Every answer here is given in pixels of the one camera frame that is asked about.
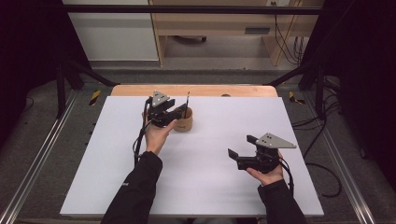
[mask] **white tabletop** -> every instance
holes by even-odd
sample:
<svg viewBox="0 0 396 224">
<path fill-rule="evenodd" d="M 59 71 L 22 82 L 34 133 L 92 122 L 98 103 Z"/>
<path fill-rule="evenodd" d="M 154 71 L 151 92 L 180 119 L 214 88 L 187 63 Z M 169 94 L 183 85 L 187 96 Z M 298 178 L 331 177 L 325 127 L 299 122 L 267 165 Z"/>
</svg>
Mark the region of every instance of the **white tabletop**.
<svg viewBox="0 0 396 224">
<path fill-rule="evenodd" d="M 142 125 L 148 97 L 109 96 L 87 146 L 61 214 L 101 217 L 125 177 L 134 168 L 132 145 Z M 176 106 L 186 97 L 172 97 Z M 278 97 L 191 96 L 193 126 L 169 135 L 160 158 L 163 171 L 150 213 L 166 217 L 260 217 L 265 208 L 259 181 L 237 170 L 227 149 L 254 156 L 247 134 L 272 133 L 298 146 Z M 141 151 L 145 149 L 142 141 Z M 294 198 L 306 216 L 323 216 L 300 149 L 281 148 L 294 178 Z"/>
</svg>

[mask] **black jacket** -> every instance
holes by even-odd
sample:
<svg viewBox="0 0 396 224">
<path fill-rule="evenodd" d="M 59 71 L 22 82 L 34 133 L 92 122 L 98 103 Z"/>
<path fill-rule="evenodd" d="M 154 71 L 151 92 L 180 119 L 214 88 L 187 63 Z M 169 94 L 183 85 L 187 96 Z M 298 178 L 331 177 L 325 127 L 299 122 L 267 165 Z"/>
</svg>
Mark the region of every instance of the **black jacket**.
<svg viewBox="0 0 396 224">
<path fill-rule="evenodd" d="M 145 152 L 139 163 L 128 174 L 110 206 L 102 223 L 144 224 L 149 220 L 149 210 L 155 197 L 157 180 L 163 162 L 152 152 Z M 269 224 L 306 223 L 297 202 L 294 201 L 284 180 L 258 188 L 267 208 Z"/>
</svg>

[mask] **cabinet door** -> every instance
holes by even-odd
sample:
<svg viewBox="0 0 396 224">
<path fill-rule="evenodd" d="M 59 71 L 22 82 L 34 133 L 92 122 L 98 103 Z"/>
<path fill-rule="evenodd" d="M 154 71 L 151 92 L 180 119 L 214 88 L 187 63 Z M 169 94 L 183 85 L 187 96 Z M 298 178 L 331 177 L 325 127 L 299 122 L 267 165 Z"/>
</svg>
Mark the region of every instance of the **cabinet door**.
<svg viewBox="0 0 396 224">
<path fill-rule="evenodd" d="M 63 0 L 64 4 L 147 5 L 147 0 Z M 158 61 L 150 14 L 69 13 L 90 61 Z"/>
</svg>

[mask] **cup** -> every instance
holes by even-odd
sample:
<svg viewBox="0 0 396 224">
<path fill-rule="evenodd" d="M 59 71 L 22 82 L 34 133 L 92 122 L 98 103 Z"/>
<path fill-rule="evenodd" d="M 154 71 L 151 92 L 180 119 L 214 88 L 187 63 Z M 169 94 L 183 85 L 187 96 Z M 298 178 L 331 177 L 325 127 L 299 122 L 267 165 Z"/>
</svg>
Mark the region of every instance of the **cup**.
<svg viewBox="0 0 396 224">
<path fill-rule="evenodd" d="M 192 128 L 192 109 L 187 107 L 187 111 L 183 111 L 181 119 L 178 119 L 174 130 L 179 133 L 185 133 Z"/>
</svg>

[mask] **gray carpet floor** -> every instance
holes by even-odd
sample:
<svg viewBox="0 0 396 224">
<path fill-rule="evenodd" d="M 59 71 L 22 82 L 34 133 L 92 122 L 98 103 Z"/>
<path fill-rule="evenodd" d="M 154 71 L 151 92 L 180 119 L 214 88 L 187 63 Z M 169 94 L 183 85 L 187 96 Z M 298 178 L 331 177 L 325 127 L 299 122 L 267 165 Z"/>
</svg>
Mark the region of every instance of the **gray carpet floor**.
<svg viewBox="0 0 396 224">
<path fill-rule="evenodd" d="M 121 83 L 186 84 L 262 84 L 287 72 L 287 70 L 281 69 L 262 71 L 260 68 L 241 66 L 229 70 L 218 70 L 214 66 L 205 70 L 191 71 L 184 68 L 175 69 L 169 65 L 167 69 L 106 70 L 99 68 L 96 71 L 104 77 Z M 46 158 L 40 175 L 18 214 L 16 223 L 67 223 L 66 221 L 96 223 L 98 221 L 98 219 L 75 219 L 59 215 L 65 194 L 73 181 L 87 143 L 90 141 L 94 124 L 100 115 L 106 97 L 111 93 L 111 88 L 88 77 L 83 77 L 83 79 L 86 82 L 85 87 L 82 91 L 78 91 L 76 104 L 56 139 L 51 153 Z M 92 94 L 96 90 L 100 90 L 101 94 L 95 105 L 89 105 Z M 290 91 L 294 92 L 296 99 L 308 102 L 314 98 L 314 90 L 300 92 L 295 87 L 293 80 L 277 88 L 278 95 L 284 99 L 291 123 L 312 119 L 315 115 L 310 105 L 291 102 L 289 100 Z M 70 88 L 67 87 L 66 92 L 71 92 Z M 0 150 L 0 211 L 4 211 L 12 200 L 55 122 L 57 114 L 57 93 L 54 81 L 32 90 L 28 96 L 26 111 L 21 114 L 12 135 Z M 335 97 L 331 97 L 329 100 L 328 105 L 336 102 Z M 303 153 L 319 131 L 319 128 L 315 128 L 316 126 L 318 126 L 316 123 L 311 123 L 304 126 L 306 130 L 295 130 L 298 144 Z M 361 158 L 359 145 L 350 131 L 340 107 L 335 107 L 328 115 L 326 128 L 341 151 L 376 223 L 396 223 L 396 194 L 378 169 L 376 162 Z M 329 147 L 322 135 L 309 151 L 305 161 L 326 166 L 334 171 L 334 164 L 329 156 Z M 314 166 L 308 166 L 308 170 L 325 214 L 324 217 L 309 218 L 309 222 L 361 223 L 345 189 L 342 189 L 340 195 L 334 198 L 322 196 L 323 194 L 334 194 L 338 190 L 335 178 L 323 169 Z"/>
</svg>

